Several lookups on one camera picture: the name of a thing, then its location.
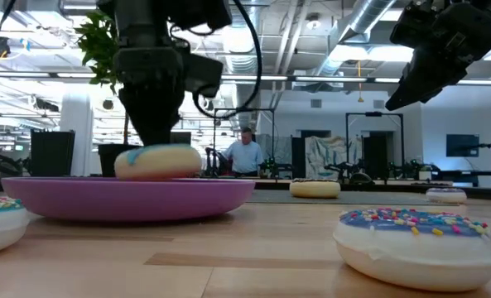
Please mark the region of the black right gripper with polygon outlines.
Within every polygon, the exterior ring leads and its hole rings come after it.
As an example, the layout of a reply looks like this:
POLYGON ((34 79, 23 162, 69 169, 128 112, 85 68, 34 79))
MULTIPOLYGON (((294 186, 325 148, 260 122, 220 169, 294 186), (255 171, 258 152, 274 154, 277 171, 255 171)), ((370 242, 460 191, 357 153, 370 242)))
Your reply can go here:
POLYGON ((444 87, 457 84, 467 68, 491 51, 491 3, 455 3, 437 13, 412 61, 402 71, 398 88, 385 107, 394 111, 427 103, 444 87), (436 63, 455 64, 458 70, 435 74, 436 63))

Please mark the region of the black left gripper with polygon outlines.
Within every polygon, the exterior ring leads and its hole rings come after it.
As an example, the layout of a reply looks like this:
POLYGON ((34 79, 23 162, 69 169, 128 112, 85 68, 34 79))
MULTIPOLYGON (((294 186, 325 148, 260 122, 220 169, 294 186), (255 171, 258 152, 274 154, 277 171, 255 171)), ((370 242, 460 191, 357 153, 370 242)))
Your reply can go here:
POLYGON ((120 101, 142 143, 170 143, 185 96, 182 54, 171 46, 121 48, 113 69, 123 86, 120 101))

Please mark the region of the large blue frosted donut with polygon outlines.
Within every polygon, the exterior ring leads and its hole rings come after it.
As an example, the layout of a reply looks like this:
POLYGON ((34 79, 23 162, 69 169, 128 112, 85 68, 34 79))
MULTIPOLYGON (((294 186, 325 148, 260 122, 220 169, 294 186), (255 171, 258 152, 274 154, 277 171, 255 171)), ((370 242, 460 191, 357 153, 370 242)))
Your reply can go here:
POLYGON ((113 166, 119 179, 160 180, 198 173, 202 160, 190 145, 166 144, 125 151, 116 157, 113 166))

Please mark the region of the small purple frosted donut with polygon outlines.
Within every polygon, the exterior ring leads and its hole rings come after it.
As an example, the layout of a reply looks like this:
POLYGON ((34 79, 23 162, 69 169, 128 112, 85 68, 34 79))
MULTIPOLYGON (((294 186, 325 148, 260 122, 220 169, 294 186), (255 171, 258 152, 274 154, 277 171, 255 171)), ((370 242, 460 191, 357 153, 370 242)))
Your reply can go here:
POLYGON ((466 193, 458 188, 430 188, 426 198, 432 202, 447 204, 463 204, 468 199, 466 193))

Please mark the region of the large chocolate frosted donut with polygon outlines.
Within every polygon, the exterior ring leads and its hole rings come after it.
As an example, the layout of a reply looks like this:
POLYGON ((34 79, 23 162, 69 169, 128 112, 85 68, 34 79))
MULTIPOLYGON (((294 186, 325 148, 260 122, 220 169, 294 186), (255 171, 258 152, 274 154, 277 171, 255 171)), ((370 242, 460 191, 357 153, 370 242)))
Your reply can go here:
POLYGON ((340 183, 328 179, 294 179, 289 185, 292 196, 307 199, 336 199, 340 183))

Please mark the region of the small dark blue donut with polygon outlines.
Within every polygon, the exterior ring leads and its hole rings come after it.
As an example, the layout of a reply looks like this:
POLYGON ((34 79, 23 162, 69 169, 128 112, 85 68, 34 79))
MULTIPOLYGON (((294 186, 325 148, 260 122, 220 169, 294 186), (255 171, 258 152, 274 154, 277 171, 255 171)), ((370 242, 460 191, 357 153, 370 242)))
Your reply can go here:
POLYGON ((491 280, 489 226, 459 214, 353 209, 339 215, 333 239, 350 267, 393 285, 461 292, 491 280))

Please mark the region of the small teal sprinkled donut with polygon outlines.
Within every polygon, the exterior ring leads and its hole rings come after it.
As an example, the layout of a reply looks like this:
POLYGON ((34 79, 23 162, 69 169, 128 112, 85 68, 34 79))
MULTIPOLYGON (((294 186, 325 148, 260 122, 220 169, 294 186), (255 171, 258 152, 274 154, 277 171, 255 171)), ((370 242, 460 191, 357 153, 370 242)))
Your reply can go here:
POLYGON ((0 197, 0 251, 19 241, 28 224, 28 212, 19 199, 0 197))

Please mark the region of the black plant pot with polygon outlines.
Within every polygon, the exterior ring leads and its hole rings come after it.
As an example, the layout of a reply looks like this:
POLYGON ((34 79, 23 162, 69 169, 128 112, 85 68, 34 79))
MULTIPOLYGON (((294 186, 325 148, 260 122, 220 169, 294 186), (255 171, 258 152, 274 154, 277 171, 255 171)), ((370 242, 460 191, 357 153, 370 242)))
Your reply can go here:
POLYGON ((114 162, 122 152, 138 148, 137 145, 128 144, 101 144, 98 145, 98 154, 103 177, 115 177, 114 162))

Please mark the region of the green leafy plant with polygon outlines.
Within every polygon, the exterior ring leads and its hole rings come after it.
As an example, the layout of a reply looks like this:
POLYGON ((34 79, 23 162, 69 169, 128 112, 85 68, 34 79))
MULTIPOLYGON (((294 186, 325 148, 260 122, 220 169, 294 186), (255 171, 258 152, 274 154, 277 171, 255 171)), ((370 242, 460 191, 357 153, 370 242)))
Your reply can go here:
POLYGON ((114 20, 100 10, 86 14, 87 20, 75 31, 80 34, 78 47, 83 51, 82 66, 88 66, 94 77, 90 84, 107 85, 118 95, 118 78, 113 69, 113 56, 118 50, 118 31, 114 20))

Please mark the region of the purple round plate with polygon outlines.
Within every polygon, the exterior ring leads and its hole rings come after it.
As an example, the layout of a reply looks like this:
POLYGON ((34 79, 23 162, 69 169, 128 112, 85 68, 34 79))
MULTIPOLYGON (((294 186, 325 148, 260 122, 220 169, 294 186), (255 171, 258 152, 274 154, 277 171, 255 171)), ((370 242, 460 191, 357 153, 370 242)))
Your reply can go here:
POLYGON ((252 197, 255 182, 239 179, 119 180, 100 177, 11 177, 4 192, 52 219, 156 222, 232 211, 252 197))

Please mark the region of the person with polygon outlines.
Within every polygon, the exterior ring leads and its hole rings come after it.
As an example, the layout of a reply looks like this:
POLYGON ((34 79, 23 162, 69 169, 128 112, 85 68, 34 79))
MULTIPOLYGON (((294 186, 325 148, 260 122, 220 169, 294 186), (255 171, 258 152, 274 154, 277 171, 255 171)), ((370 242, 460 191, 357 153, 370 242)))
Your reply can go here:
POLYGON ((264 162, 261 147, 253 140, 249 127, 241 130, 241 139, 231 144, 223 156, 232 162, 232 172, 236 176, 257 176, 264 162))

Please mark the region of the black bin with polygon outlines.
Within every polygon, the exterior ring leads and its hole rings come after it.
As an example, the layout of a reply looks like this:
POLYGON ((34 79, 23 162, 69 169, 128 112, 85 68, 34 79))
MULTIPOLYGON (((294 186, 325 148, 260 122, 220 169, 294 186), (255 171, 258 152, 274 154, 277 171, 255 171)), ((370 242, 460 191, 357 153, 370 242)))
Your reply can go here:
POLYGON ((75 132, 31 132, 31 176, 69 176, 75 144, 75 132))

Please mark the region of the pale blue tarp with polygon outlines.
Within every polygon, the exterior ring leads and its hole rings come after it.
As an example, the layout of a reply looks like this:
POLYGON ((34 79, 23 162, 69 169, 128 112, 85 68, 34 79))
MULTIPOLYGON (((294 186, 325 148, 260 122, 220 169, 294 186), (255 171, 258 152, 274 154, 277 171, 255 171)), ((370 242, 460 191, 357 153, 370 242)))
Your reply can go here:
POLYGON ((306 178, 336 180, 338 173, 326 170, 327 165, 342 162, 357 163, 362 159, 362 138, 358 135, 349 139, 346 149, 345 137, 307 137, 305 139, 306 178))

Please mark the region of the dark wall monitor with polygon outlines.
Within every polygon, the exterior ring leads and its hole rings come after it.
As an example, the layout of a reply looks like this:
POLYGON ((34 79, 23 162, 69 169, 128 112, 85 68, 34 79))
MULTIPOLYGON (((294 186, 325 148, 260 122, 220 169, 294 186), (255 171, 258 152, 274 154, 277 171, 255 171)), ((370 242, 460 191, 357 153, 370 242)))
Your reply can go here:
POLYGON ((479 136, 474 134, 447 134, 446 156, 447 157, 478 157, 479 136))

